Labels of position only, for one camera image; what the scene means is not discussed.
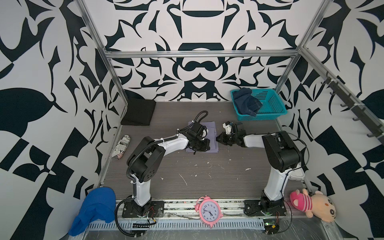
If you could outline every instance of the clock face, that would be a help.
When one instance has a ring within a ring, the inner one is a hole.
[[[204,202],[204,204],[200,206],[200,211],[202,217],[208,222],[213,222],[219,217],[219,210],[213,202]]]

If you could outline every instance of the striped shirt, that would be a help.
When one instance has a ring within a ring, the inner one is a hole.
[[[307,196],[305,194],[296,192],[292,192],[290,194],[291,202],[294,200],[298,200],[298,205],[295,206],[298,210],[305,212],[308,210],[312,210],[312,198],[310,196]]]

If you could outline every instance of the toy face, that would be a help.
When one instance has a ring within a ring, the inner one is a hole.
[[[335,205],[326,196],[322,196],[319,200],[316,205],[316,210],[313,213],[323,221],[333,222],[336,218]]]

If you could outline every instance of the black and white patterned wall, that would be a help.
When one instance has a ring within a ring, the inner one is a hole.
[[[0,2],[0,239],[60,239],[124,102],[72,0]]]
[[[85,0],[108,51],[295,49],[321,0]],[[289,57],[114,59],[130,97],[230,100],[273,88]]]
[[[372,112],[384,119],[384,2],[335,0],[308,44],[309,49]],[[368,138],[359,121],[301,58],[283,87],[288,114],[283,129],[297,133],[310,150],[306,177],[335,203],[343,237],[384,237],[384,146]]]

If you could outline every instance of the folded cloth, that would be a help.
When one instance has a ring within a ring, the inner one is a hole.
[[[84,199],[79,214],[73,220],[68,234],[76,236],[85,231],[90,222],[104,220],[110,223],[115,219],[116,205],[115,192],[108,187],[100,187],[92,190]]]
[[[217,153],[218,152],[218,142],[216,142],[216,137],[217,137],[217,132],[216,132],[216,124],[215,122],[201,122],[200,123],[203,126],[207,127],[208,134],[205,138],[209,139],[209,147],[210,150],[206,152],[213,152]],[[187,152],[195,152],[190,148],[186,149]]]
[[[233,93],[233,99],[237,107],[237,111],[240,114],[247,114],[256,117],[257,111],[263,106],[263,104],[252,94],[252,89],[242,88]]]
[[[146,99],[128,99],[127,112],[121,120],[121,125],[149,126],[156,102]]]

